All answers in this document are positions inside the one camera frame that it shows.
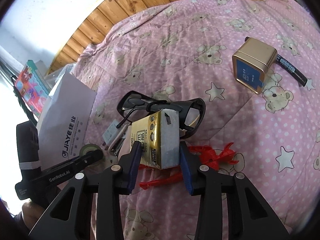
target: pink bed sheet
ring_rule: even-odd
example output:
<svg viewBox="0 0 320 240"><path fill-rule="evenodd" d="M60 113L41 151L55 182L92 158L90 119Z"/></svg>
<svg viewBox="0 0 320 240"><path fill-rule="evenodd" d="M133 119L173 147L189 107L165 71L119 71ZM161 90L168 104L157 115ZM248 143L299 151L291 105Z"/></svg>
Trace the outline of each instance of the pink bed sheet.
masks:
<svg viewBox="0 0 320 240"><path fill-rule="evenodd" d="M259 96L236 82L231 55L246 36L274 46L307 76L306 87L279 66ZM115 25L103 43L90 45L73 70L98 91L85 142L102 145L108 125L121 120L116 103L130 90L172 101L201 97L206 114L188 143L219 152L234 142L240 162L220 172L245 173L293 227L320 181L319 41L315 21L294 0L180 0L142 11ZM110 165L105 155L94 172ZM137 183L169 175L139 171ZM124 237L194 239L199 201L183 182L147 190L137 184L120 197ZM94 231L94 208L92 215ZM227 228L225 218L224 239Z"/></svg>

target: blue gripper pad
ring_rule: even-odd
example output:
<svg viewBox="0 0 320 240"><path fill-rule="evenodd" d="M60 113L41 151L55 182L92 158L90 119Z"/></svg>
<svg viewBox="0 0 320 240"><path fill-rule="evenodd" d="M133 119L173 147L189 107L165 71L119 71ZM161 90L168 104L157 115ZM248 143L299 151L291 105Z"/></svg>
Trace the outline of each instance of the blue gripper pad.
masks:
<svg viewBox="0 0 320 240"><path fill-rule="evenodd" d="M130 153L122 155L119 160L118 164L123 168L122 180L125 182L122 183L121 187L125 190L125 193L123 193L123 195L131 194L136 185L141 156L141 142L135 141Z"/></svg>
<svg viewBox="0 0 320 240"><path fill-rule="evenodd" d="M190 195L195 194L195 186L197 186L198 168L201 162L197 155L189 152L184 141L180 142L180 168L182 171L183 181Z"/></svg>

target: red plastic toy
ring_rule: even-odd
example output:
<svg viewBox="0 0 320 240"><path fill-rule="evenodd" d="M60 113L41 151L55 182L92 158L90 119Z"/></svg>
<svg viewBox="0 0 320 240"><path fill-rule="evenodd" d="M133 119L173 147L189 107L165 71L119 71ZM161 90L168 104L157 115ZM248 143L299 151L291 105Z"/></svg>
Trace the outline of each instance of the red plastic toy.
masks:
<svg viewBox="0 0 320 240"><path fill-rule="evenodd" d="M218 171L219 170L219 163L228 163L231 165L237 164L239 161L233 160L236 152L234 150L230 149L230 146L233 145L233 142L228 143L223 151L217 155L216 151L212 149L211 146L205 145L205 146L189 146L188 149L190 152L199 152L199 158L203 165L207 165L210 168ZM148 168L148 166L140 165L139 170ZM147 189L152 186L160 186L160 185L166 185L171 183L176 183L179 181L182 181L182 172L181 169L179 171L166 178L166 179L156 179L148 182L141 182L139 185L143 189Z"/></svg>

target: elastic band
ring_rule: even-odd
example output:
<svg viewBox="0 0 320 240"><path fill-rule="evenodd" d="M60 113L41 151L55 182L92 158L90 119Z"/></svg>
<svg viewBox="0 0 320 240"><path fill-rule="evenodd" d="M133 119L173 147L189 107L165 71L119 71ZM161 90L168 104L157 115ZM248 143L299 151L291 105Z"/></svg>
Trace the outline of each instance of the elastic band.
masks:
<svg viewBox="0 0 320 240"><path fill-rule="evenodd" d="M29 162L29 163L19 163L19 167L21 170L33 170L41 167L40 161Z"/></svg>

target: white star print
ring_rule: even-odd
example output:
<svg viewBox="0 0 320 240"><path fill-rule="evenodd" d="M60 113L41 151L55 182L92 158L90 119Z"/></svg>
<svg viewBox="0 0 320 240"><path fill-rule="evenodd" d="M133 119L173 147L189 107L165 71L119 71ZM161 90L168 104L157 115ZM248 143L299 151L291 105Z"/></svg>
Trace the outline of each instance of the white star print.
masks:
<svg viewBox="0 0 320 240"><path fill-rule="evenodd" d="M309 47L310 50L313 49L313 44L311 42L307 41L306 45L307 45L307 47Z"/></svg>
<svg viewBox="0 0 320 240"><path fill-rule="evenodd" d="M273 19L271 19L270 17L268 17L268 18L265 18L265 19L264 19L264 22L273 22Z"/></svg>
<svg viewBox="0 0 320 240"><path fill-rule="evenodd" d="M222 93L224 92L224 88L217 88L214 83L211 82L211 89L207 90L205 93L210 96L209 101L212 102L215 98L220 98L224 100Z"/></svg>
<svg viewBox="0 0 320 240"><path fill-rule="evenodd" d="M198 0L191 0L191 3L198 3Z"/></svg>
<svg viewBox="0 0 320 240"><path fill-rule="evenodd" d="M280 148L281 155L276 157L276 161L279 163L278 172L283 171L285 168L293 169L294 166L292 164L292 159L294 155L294 151L287 152L283 146Z"/></svg>
<svg viewBox="0 0 320 240"><path fill-rule="evenodd" d="M164 60L161 61L161 67L165 67L166 65L171 65L170 60L172 60L172 58L164 58Z"/></svg>
<svg viewBox="0 0 320 240"><path fill-rule="evenodd" d="M315 87L312 85L312 79L311 78L308 78L308 81L306 83L306 87L307 87L308 91L311 91L311 89L315 90Z"/></svg>
<svg viewBox="0 0 320 240"><path fill-rule="evenodd" d="M208 27L201 27L200 29L198 29L198 31L201 31L202 33L205 31L209 31Z"/></svg>

